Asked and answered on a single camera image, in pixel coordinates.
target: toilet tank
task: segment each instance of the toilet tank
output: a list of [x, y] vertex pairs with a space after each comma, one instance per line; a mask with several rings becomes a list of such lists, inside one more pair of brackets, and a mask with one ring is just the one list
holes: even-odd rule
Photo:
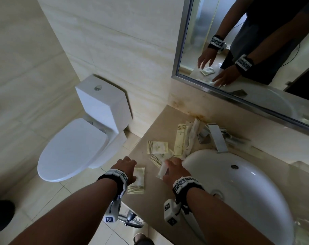
[[93, 75], [76, 86], [85, 112], [117, 133], [132, 120], [126, 95], [115, 86]]

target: hand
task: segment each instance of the hand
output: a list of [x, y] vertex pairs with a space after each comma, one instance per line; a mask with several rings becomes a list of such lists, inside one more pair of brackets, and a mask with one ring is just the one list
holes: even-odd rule
[[111, 169], [119, 169], [123, 171], [128, 177], [128, 185], [131, 185], [136, 181], [136, 176], [133, 176], [136, 164], [135, 160], [131, 160], [128, 156], [125, 156], [123, 160], [119, 159]]
[[181, 177], [191, 176], [190, 172], [182, 166], [182, 160], [173, 157], [172, 160], [166, 160], [165, 164], [168, 166], [168, 174], [162, 177], [162, 180], [169, 186], [173, 187], [176, 180]]
[[201, 69], [203, 70], [203, 68], [205, 67], [206, 63], [209, 60], [210, 60], [209, 66], [211, 66], [217, 56], [217, 52], [218, 52], [217, 50], [212, 49], [212, 48], [205, 49], [202, 52], [201, 56], [198, 58], [198, 69], [200, 69], [200, 66], [202, 63]]
[[220, 73], [218, 76], [216, 76], [212, 82], [216, 82], [215, 86], [223, 86], [223, 85], [229, 85], [232, 82], [234, 82], [241, 73], [238, 71], [235, 65], [232, 65], [228, 67], [226, 70], [224, 70], [222, 73]]

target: chrome faucet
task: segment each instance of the chrome faucet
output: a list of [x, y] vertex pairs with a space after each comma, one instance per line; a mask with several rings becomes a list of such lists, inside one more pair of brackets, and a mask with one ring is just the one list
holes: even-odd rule
[[210, 143], [211, 139], [216, 145], [218, 153], [228, 152], [225, 139], [222, 135], [226, 129], [220, 129], [217, 124], [206, 124], [202, 131], [198, 134], [200, 144]]

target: mirror frame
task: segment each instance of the mirror frame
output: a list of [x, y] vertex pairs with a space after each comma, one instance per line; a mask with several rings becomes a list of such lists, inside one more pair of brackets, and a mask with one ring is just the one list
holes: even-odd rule
[[241, 107], [243, 109], [246, 109], [248, 111], [251, 111], [253, 113], [256, 113], [260, 116], [263, 116], [267, 119], [273, 120], [277, 123], [280, 123], [288, 128], [294, 129], [296, 131], [299, 131], [301, 133], [304, 133], [309, 136], [309, 125], [302, 123], [298, 120], [292, 119], [288, 116], [285, 116], [283, 114], [277, 113], [275, 111], [272, 111], [270, 109], [258, 106], [256, 104], [253, 104], [249, 101], [243, 100], [242, 98], [236, 97], [230, 93], [227, 93], [225, 91], [222, 91], [220, 89], [217, 89], [215, 87], [206, 85], [202, 82], [198, 82], [195, 79], [192, 79], [188, 76], [179, 74], [179, 66], [181, 63], [182, 53], [184, 49], [184, 41], [186, 38], [186, 33], [188, 30], [189, 25], [189, 18], [192, 11], [192, 5], [193, 0], [184, 0], [184, 6], [183, 6], [183, 12], [182, 12], [182, 19], [181, 19], [181, 25], [179, 29], [179, 35], [177, 40], [177, 46], [176, 46], [176, 53], [175, 53], [175, 60], [173, 65], [173, 73], [172, 78], [175, 80], [178, 80], [180, 82], [183, 82], [189, 86], [192, 86], [194, 88], [197, 88], [201, 91], [204, 91], [208, 94], [211, 94], [213, 96], [216, 96], [220, 99], [226, 100], [230, 103], [233, 103], [234, 105]]

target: black cable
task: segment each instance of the black cable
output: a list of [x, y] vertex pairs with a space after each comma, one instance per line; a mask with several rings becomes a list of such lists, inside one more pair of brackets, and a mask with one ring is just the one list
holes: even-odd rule
[[[300, 45], [301, 45], [301, 43], [299, 44], [299, 48], [298, 48], [298, 51], [296, 52], [296, 55], [299, 53], [299, 50], [300, 50]], [[290, 62], [292, 62], [292, 60], [296, 57], [296, 55], [291, 59], [291, 61], [289, 61], [288, 63], [286, 63], [286, 64], [283, 64], [281, 67], [283, 67], [283, 66], [285, 66], [285, 65], [287, 65], [287, 64], [289, 64]]]
[[[235, 27], [238, 27], [238, 26], [242, 25], [243, 23], [244, 23], [244, 21], [243, 21], [241, 24], [238, 24], [238, 25], [237, 25], [237, 26], [235, 26]], [[235, 28], [235, 27], [233, 27], [233, 28]], [[232, 29], [233, 29], [233, 28], [232, 28]]]

